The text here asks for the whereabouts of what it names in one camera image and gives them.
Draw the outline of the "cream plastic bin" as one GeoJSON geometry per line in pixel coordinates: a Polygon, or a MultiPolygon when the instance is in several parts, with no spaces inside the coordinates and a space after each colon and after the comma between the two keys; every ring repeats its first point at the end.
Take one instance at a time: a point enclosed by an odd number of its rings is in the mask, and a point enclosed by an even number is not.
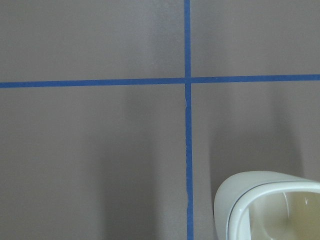
{"type": "Polygon", "coordinates": [[[220,240],[318,240],[320,183],[273,171],[227,178],[214,197],[220,240]]]}

